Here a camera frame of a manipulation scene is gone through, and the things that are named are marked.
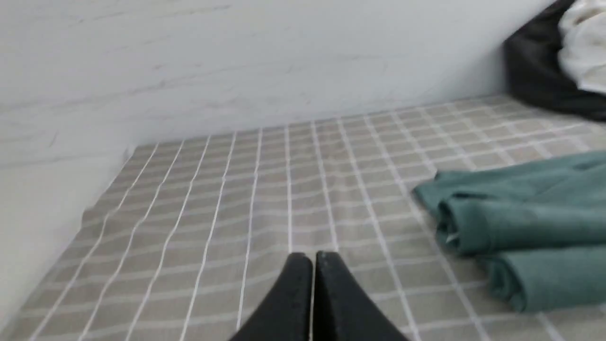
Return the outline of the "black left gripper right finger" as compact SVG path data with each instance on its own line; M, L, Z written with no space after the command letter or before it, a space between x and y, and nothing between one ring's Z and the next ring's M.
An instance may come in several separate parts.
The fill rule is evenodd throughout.
M337 252L316 253L314 341L406 341L366 295Z

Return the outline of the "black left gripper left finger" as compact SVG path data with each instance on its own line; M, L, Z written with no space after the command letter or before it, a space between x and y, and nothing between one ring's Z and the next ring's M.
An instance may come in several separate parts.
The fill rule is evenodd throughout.
M312 261L289 254L262 302L232 341L307 341L310 332Z

